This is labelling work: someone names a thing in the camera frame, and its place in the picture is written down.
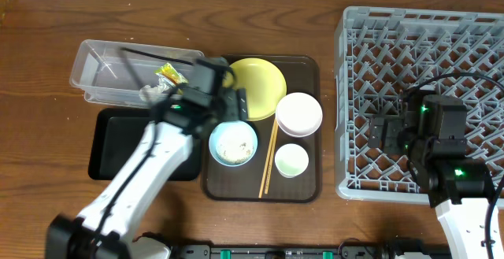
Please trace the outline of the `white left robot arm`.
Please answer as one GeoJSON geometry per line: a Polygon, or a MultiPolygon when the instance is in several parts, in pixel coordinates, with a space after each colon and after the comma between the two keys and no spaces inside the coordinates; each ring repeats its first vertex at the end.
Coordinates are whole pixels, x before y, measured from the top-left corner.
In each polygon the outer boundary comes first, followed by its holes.
{"type": "Polygon", "coordinates": [[[195,77],[150,107],[135,151],[106,189],[78,216],[59,215],[46,232],[46,258],[168,258],[170,247],[135,237],[169,177],[190,157],[195,139],[220,123],[247,119],[244,89],[225,86],[234,72],[222,57],[194,62],[195,77]]]}

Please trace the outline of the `rice food scraps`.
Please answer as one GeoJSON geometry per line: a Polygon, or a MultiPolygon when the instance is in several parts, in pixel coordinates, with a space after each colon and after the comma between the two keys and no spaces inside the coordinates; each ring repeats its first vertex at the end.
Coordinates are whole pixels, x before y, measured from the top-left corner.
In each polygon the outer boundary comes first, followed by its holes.
{"type": "Polygon", "coordinates": [[[254,138],[247,130],[228,130],[217,140],[218,157],[230,165],[242,164],[253,152],[254,138]]]}

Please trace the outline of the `white green cup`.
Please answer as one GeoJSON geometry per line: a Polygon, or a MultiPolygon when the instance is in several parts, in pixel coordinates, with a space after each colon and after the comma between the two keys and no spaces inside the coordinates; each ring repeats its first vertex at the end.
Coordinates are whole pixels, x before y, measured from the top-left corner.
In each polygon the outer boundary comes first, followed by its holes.
{"type": "Polygon", "coordinates": [[[276,151],[274,162],[281,176],[294,178],[308,168],[309,155],[300,145],[288,143],[276,151]]]}

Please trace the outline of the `light blue bowl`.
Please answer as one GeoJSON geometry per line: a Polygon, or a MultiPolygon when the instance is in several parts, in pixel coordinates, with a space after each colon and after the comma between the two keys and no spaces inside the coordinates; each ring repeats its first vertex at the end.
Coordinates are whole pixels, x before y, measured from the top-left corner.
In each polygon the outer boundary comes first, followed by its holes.
{"type": "Polygon", "coordinates": [[[224,123],[217,125],[213,129],[213,131],[209,137],[208,146],[209,146],[210,155],[213,157],[213,159],[215,161],[217,161],[221,165],[224,165],[227,167],[237,167],[237,166],[246,164],[255,155],[257,148],[258,148],[258,137],[257,137],[255,130],[248,123],[246,123],[244,121],[224,122],[224,123]],[[247,161],[245,161],[239,165],[230,165],[230,164],[222,161],[217,155],[217,140],[221,137],[221,135],[225,131],[232,130],[232,129],[247,130],[254,138],[254,152],[252,153],[251,157],[247,161]]]}

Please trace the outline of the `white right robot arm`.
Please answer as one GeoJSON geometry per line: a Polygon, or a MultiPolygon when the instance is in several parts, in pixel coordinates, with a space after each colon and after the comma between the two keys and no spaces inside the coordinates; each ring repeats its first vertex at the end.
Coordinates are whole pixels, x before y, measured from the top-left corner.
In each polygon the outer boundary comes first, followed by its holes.
{"type": "Polygon", "coordinates": [[[375,115],[369,147],[407,158],[413,181],[428,195],[453,258],[501,258],[496,202],[502,191],[488,166],[467,157],[467,109],[461,99],[420,91],[398,117],[375,115]]]}

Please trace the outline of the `green orange snack wrapper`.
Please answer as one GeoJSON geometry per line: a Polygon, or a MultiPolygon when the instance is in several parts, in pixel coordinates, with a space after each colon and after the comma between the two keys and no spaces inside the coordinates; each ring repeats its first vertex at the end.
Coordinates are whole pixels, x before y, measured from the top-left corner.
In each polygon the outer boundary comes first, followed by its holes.
{"type": "Polygon", "coordinates": [[[170,63],[162,65],[155,71],[160,84],[167,87],[174,87],[181,83],[188,83],[185,76],[179,73],[170,63]]]}

